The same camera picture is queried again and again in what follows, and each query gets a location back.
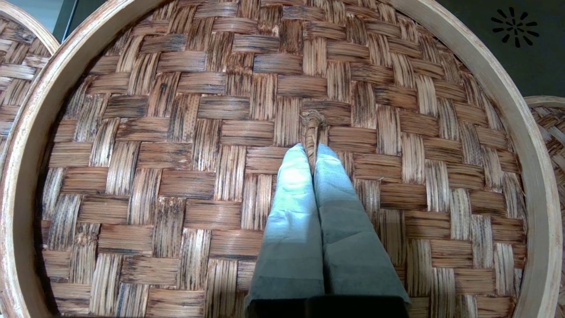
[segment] black logo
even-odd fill
[[[530,30],[532,27],[537,26],[537,22],[525,22],[524,19],[528,17],[528,13],[524,12],[520,15],[520,19],[514,16],[514,8],[508,8],[510,16],[507,16],[504,11],[498,9],[497,12],[503,19],[490,18],[491,21],[503,24],[498,28],[494,28],[493,32],[504,32],[506,33],[502,38],[502,42],[506,43],[511,36],[514,36],[514,45],[520,47],[520,39],[523,39],[528,45],[533,45],[532,40],[528,36],[539,37],[540,34]]]

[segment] bamboo steamer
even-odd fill
[[[562,236],[540,133],[483,44],[408,0],[103,5],[8,145],[5,314],[241,316],[310,110],[413,317],[553,316]]]
[[[557,191],[559,193],[559,201],[561,203],[561,220],[565,217],[565,174],[563,172],[563,146],[565,140],[561,138],[565,128],[563,120],[565,119],[565,98],[555,96],[529,96],[524,98],[532,111],[532,115],[536,120],[537,127],[540,129],[542,138],[544,139],[553,172],[557,180]],[[563,289],[565,276],[563,268],[561,270],[561,282],[559,288],[559,299],[555,317],[565,317],[565,290]]]
[[[22,9],[0,2],[0,166],[7,141],[19,118],[33,81],[59,47],[59,43],[36,19]]]

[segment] bamboo steamer rim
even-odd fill
[[[524,100],[530,108],[546,106],[551,108],[565,109],[565,97],[541,95],[524,97]]]
[[[565,110],[565,97],[548,96],[548,95],[527,96],[527,97],[524,97],[524,100],[528,104],[528,107],[530,107],[532,109],[532,111],[534,111],[534,109],[537,108],[537,107]]]
[[[9,18],[15,22],[26,27],[34,35],[36,35],[40,41],[45,45],[51,55],[55,54],[59,48],[59,41],[49,32],[43,24],[37,21],[34,17],[30,16],[27,12],[18,6],[15,6],[7,1],[0,2],[0,15]]]
[[[52,57],[32,88],[27,106],[9,141],[3,168],[0,224],[1,300],[8,317],[49,314],[43,290],[34,275],[32,202],[38,161],[45,136],[64,94],[87,64],[128,23],[165,0],[111,0],[91,15]],[[553,317],[559,290],[562,233],[555,176],[535,121],[500,63],[456,17],[432,0],[389,0],[400,12],[433,32],[471,70],[489,98],[500,106],[502,119],[523,165],[528,206],[528,255],[523,292],[514,317]]]

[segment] gray wall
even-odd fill
[[[565,2],[563,0],[438,0],[457,16],[490,49],[510,74],[523,96],[555,95],[565,97]],[[529,29],[540,34],[528,35],[529,46],[520,37],[520,48],[514,45],[514,34],[507,43],[501,39],[506,31],[494,33],[500,24],[490,20],[502,9],[509,16],[509,7],[515,9],[517,23],[522,12],[524,22],[537,22]]]

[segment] woven pattern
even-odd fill
[[[287,148],[316,110],[413,298],[507,317],[524,268],[520,168],[453,53],[372,0],[178,0],[93,62],[42,195],[60,312],[241,317]]]
[[[541,136],[545,141],[551,163],[553,164],[553,172],[557,180],[559,202],[561,203],[561,221],[563,222],[565,221],[565,109],[540,106],[532,108],[531,111],[537,122],[537,127],[541,132]],[[564,273],[565,270],[562,268],[561,288],[559,289],[559,299],[555,312],[556,318],[565,317]]]
[[[33,79],[50,56],[30,30],[0,16],[0,153]]]

